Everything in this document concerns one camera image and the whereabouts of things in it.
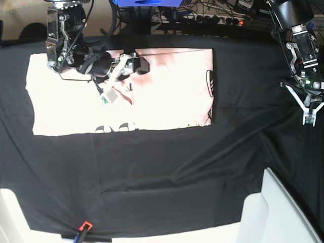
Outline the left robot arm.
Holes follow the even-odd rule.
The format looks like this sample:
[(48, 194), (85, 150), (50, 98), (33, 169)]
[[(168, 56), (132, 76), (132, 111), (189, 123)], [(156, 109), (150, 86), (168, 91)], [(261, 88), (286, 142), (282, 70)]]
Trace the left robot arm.
[(311, 24), (308, 1), (267, 1), (277, 38), (291, 75), (281, 82), (303, 111), (302, 124), (316, 124), (323, 108), (320, 47)]

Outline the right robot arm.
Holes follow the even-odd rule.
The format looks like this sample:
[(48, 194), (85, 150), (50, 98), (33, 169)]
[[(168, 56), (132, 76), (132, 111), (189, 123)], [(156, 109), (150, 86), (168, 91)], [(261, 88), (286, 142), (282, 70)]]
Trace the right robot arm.
[(58, 74), (70, 69), (89, 75), (104, 103), (113, 103), (117, 93), (113, 85), (122, 82), (131, 74), (147, 74), (149, 62), (136, 51), (128, 51), (113, 58), (103, 44), (113, 35), (117, 22), (116, 6), (112, 9), (112, 25), (103, 38), (86, 42), (83, 30), (91, 12), (85, 12), (86, 1), (51, 1), (47, 10), (47, 65)]

